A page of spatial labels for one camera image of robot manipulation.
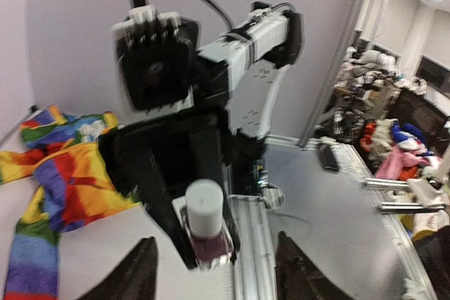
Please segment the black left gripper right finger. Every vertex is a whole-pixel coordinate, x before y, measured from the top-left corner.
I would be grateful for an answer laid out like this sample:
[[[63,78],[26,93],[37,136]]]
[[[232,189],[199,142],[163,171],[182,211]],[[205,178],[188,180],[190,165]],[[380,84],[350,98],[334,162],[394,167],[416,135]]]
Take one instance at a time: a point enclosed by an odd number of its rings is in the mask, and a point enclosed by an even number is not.
[[[284,231],[277,235],[276,284],[281,300],[350,300],[331,282]]]

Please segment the black smartphone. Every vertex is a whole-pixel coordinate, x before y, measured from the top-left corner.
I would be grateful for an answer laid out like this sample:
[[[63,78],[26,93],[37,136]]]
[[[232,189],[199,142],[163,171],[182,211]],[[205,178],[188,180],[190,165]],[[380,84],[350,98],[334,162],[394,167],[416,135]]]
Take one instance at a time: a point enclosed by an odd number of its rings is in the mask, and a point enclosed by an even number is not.
[[[330,145],[320,143],[317,149],[317,153],[321,166],[324,170],[334,172],[340,171],[340,165],[338,164],[338,161],[336,160],[336,157]]]

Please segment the pile of clothes in bin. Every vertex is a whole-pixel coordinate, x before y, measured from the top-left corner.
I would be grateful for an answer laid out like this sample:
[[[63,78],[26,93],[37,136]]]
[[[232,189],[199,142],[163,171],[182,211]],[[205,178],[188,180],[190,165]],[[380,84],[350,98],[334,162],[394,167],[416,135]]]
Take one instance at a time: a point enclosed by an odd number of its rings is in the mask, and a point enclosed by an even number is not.
[[[426,169],[438,169],[442,163],[417,126],[400,124],[397,119],[368,122],[359,145],[376,178],[407,181],[419,178]]]

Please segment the rainbow striped jacket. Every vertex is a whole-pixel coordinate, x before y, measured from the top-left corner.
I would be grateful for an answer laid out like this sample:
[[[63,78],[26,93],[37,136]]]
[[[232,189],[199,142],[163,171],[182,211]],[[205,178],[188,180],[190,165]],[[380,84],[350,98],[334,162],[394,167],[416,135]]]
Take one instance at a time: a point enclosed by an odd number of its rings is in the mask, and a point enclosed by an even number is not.
[[[69,115],[51,105],[19,128],[26,152],[1,152],[1,183],[33,177],[37,189],[15,227],[4,299],[57,299],[62,233],[135,207],[116,191],[98,151],[116,114]]]

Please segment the aluminium table frame rail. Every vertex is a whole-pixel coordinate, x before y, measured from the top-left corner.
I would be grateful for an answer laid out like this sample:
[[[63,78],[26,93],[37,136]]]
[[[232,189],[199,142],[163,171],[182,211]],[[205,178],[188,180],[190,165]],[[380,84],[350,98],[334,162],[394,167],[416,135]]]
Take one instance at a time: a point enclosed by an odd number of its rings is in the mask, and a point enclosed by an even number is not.
[[[243,19],[254,1],[291,3],[303,16],[300,59],[281,84],[271,117],[266,163],[285,204],[269,214],[321,272],[354,299],[400,299],[436,293],[396,217],[380,209],[383,187],[357,152],[336,144],[340,172],[322,168],[309,137],[330,97],[363,0],[224,0]],[[405,282],[412,282],[412,288]]]

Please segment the purple nail polish bottle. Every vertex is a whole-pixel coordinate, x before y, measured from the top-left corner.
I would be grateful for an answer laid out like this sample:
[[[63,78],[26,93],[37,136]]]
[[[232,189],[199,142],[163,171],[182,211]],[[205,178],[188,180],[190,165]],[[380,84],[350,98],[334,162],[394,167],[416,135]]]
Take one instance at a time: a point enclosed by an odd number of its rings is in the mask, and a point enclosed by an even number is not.
[[[200,239],[191,232],[186,205],[180,208],[179,218],[193,248],[197,269],[214,270],[231,261],[234,253],[234,244],[225,220],[222,222],[221,232],[218,236],[210,239]]]

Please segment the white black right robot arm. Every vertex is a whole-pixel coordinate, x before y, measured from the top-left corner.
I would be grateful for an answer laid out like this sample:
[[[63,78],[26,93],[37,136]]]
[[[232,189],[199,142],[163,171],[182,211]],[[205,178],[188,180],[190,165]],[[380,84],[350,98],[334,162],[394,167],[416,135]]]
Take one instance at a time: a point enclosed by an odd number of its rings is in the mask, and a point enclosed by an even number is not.
[[[115,189],[140,199],[188,269],[235,260],[240,238],[228,202],[220,233],[205,246],[174,203],[202,179],[223,197],[264,192],[271,115],[302,52],[302,30],[289,3],[260,1],[245,22],[204,46],[196,21],[152,5],[112,27],[127,103],[147,117],[100,136],[98,149]]]

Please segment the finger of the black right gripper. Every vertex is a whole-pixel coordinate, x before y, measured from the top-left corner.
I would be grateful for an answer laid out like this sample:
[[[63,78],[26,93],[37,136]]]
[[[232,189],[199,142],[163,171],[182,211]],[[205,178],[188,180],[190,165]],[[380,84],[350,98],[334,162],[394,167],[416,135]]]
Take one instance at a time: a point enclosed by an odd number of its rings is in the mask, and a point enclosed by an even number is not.
[[[151,151],[126,151],[119,155],[122,174],[120,192],[139,197],[149,217],[158,224],[172,241],[187,269],[198,267],[186,231],[172,205],[167,184]]]
[[[224,156],[222,155],[221,136],[218,131],[198,131],[190,135],[195,167],[198,170],[198,179],[210,179],[220,185],[224,194],[223,220],[228,227],[234,244],[234,253],[231,263],[235,263],[240,250],[240,238],[236,228],[231,208],[229,206],[226,187],[229,182],[224,172]]]

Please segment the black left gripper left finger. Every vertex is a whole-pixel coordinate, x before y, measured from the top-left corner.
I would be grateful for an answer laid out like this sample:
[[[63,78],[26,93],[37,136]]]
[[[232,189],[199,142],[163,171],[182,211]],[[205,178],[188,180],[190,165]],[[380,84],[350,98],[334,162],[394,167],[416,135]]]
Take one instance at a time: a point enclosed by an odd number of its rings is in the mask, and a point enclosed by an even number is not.
[[[112,272],[79,299],[155,299],[158,246],[142,238]]]

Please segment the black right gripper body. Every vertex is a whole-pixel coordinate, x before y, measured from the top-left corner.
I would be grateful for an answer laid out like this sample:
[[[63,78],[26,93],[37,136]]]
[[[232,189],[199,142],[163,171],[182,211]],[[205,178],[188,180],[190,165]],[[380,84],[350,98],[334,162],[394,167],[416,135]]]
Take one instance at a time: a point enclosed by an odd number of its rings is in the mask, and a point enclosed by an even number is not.
[[[99,137],[98,150],[123,195],[133,189],[180,195],[198,179],[224,186],[230,140],[227,110],[188,109],[113,129]]]

